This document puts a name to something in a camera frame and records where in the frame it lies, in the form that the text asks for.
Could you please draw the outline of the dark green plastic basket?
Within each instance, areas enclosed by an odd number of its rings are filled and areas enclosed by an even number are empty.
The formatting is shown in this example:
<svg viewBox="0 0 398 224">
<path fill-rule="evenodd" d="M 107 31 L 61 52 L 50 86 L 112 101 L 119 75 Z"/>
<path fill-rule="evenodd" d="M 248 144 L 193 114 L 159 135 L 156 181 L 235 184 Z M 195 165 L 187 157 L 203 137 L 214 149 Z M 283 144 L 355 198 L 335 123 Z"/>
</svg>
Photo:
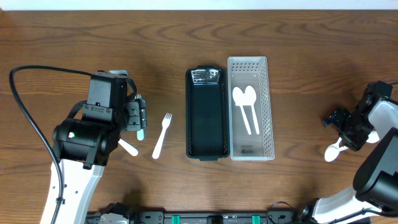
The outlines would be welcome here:
<svg viewBox="0 0 398 224">
<path fill-rule="evenodd" d="M 185 73 L 186 155 L 200 161 L 228 157 L 228 86 L 223 69 L 199 65 Z"/>
</svg>

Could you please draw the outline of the light blue plastic fork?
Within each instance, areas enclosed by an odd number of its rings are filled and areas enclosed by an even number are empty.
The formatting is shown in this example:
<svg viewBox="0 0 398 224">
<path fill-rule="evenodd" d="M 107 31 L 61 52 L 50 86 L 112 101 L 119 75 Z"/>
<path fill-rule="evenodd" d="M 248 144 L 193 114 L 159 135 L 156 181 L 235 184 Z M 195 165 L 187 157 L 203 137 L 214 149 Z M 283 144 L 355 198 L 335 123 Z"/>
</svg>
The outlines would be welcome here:
<svg viewBox="0 0 398 224">
<path fill-rule="evenodd" d="M 141 129 L 137 132 L 137 140 L 143 141 L 144 138 L 145 138 L 145 131 L 143 129 Z"/>
</svg>

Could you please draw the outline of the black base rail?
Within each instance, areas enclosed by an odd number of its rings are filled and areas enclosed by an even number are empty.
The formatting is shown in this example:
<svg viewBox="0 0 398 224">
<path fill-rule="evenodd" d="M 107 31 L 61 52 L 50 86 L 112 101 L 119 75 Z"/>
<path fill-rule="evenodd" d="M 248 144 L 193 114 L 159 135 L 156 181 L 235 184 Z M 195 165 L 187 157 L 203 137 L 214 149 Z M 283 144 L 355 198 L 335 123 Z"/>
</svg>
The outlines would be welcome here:
<svg viewBox="0 0 398 224">
<path fill-rule="evenodd" d="M 84 224 L 288 224 L 303 223 L 294 209 L 266 212 L 166 212 L 138 210 L 111 203 L 101 212 L 89 213 Z"/>
</svg>

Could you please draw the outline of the white plastic spoon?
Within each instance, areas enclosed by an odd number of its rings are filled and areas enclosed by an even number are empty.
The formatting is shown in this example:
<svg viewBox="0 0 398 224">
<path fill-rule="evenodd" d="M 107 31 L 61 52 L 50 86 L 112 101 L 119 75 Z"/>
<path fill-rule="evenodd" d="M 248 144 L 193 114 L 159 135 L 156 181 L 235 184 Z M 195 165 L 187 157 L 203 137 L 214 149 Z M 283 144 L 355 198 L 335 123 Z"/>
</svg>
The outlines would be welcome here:
<svg viewBox="0 0 398 224">
<path fill-rule="evenodd" d="M 366 140 L 366 142 L 370 143 L 370 144 L 374 144 L 376 142 L 378 142 L 380 140 L 378 133 L 376 131 L 371 131 L 368 135 L 368 139 Z"/>
<path fill-rule="evenodd" d="M 347 146 L 340 146 L 340 143 L 342 142 L 342 138 L 339 137 L 338 140 L 334 143 L 331 144 L 327 147 L 325 151 L 324 158 L 327 162 L 332 162 L 334 161 L 338 155 L 340 154 L 341 151 L 345 151 L 348 149 Z"/>
<path fill-rule="evenodd" d="M 235 104 L 240 107 L 241 113 L 242 113 L 242 117 L 243 117 L 243 121 L 244 121 L 244 125 L 246 127 L 246 131 L 248 132 L 249 135 L 252 134 L 251 132 L 251 128 L 249 127 L 249 122 L 245 113 L 245 110 L 243 108 L 244 106 L 244 93 L 243 91 L 239 88 L 239 87 L 234 87 L 233 88 L 233 100 L 235 102 Z"/>
<path fill-rule="evenodd" d="M 255 89 L 252 86 L 248 85 L 246 87 L 246 89 L 245 89 L 245 97 L 246 97 L 248 103 L 251 105 L 252 118 L 253 118 L 253 121 L 254 121 L 254 127 L 255 127 L 255 130 L 256 130 L 256 134 L 259 134 L 260 133 L 259 124 L 258 124 L 258 120 L 257 120 L 256 110 L 255 110 L 255 107 L 254 107 L 254 104 L 255 104 L 256 99 L 257 99 L 257 95 L 256 95 Z"/>
</svg>

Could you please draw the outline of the white plastic fork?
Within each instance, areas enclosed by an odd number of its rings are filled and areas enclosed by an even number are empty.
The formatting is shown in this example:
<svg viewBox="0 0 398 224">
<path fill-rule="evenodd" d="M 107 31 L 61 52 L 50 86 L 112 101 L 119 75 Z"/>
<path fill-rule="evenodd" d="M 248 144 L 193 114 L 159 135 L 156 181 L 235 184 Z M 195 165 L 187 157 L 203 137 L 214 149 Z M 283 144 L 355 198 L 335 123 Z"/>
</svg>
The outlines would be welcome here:
<svg viewBox="0 0 398 224">
<path fill-rule="evenodd" d="M 162 120 L 162 130 L 161 130 L 160 136 L 158 138 L 158 141 L 155 145 L 154 151 L 152 153 L 153 159 L 158 159 L 160 156 L 160 152 L 162 150 L 162 145 L 164 142 L 165 133 L 166 133 L 166 130 L 168 129 L 168 127 L 170 126 L 171 120 L 172 120 L 171 113 L 167 113 Z"/>
</svg>

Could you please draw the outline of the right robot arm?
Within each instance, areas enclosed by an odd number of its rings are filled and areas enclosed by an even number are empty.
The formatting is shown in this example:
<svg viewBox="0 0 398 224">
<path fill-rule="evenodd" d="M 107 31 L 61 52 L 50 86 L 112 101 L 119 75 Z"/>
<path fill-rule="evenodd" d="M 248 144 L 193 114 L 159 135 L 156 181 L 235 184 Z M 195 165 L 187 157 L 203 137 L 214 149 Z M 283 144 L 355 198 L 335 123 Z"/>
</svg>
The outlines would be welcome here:
<svg viewBox="0 0 398 224">
<path fill-rule="evenodd" d="M 366 143 L 376 147 L 357 170 L 347 189 L 320 198 L 303 213 L 309 223 L 357 223 L 381 216 L 397 217 L 397 102 L 391 99 L 393 85 L 382 81 L 367 85 L 362 98 L 350 112 L 338 108 L 323 124 L 339 131 L 337 142 L 327 147 L 331 162 L 341 151 L 360 150 Z"/>
</svg>

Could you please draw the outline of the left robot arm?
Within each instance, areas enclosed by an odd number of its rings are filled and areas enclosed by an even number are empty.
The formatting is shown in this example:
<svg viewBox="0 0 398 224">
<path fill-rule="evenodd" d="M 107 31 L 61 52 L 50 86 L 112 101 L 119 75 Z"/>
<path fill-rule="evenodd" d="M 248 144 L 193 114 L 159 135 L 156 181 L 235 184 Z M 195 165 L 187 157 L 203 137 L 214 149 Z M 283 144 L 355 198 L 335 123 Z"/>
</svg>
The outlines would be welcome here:
<svg viewBox="0 0 398 224">
<path fill-rule="evenodd" d="M 51 166 L 49 194 L 41 223 L 84 223 L 91 198 L 109 155 L 121 146 L 132 156 L 139 151 L 121 138 L 135 131 L 143 139 L 146 101 L 140 95 L 122 106 L 126 123 L 112 124 L 113 108 L 77 103 L 53 132 L 56 160 Z"/>
</svg>

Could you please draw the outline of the white fork under arm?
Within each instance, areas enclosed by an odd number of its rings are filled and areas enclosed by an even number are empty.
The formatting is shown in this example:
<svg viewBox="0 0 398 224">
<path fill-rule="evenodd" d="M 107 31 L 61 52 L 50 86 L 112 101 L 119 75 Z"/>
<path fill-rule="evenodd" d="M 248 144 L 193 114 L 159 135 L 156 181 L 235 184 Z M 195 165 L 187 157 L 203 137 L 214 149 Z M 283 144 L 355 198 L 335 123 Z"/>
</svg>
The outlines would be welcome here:
<svg viewBox="0 0 398 224">
<path fill-rule="evenodd" d="M 120 145 L 121 147 L 123 147 L 131 156 L 134 156 L 134 157 L 135 157 L 135 156 L 138 155 L 139 151 L 138 151 L 133 145 L 129 144 L 129 143 L 126 142 L 125 140 L 120 139 L 120 140 L 118 141 L 118 143 L 119 143 L 119 145 Z"/>
</svg>

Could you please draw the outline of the clear white plastic basket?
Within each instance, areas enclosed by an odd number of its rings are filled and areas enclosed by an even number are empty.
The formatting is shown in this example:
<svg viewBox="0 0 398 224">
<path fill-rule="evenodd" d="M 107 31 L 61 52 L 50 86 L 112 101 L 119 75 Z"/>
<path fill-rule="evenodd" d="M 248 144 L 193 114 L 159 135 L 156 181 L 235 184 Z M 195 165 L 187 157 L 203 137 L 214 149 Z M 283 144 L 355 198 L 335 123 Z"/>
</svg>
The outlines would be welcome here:
<svg viewBox="0 0 398 224">
<path fill-rule="evenodd" d="M 254 104 L 259 124 L 256 134 L 251 105 L 245 97 L 245 89 L 252 86 L 257 95 Z M 233 100 L 233 88 L 244 93 L 244 110 L 251 128 L 249 135 L 244 125 L 240 107 Z M 269 161 L 275 158 L 274 135 L 271 112 L 271 95 L 267 58 L 228 58 L 228 100 L 229 100 L 229 144 L 230 155 L 235 161 Z"/>
</svg>

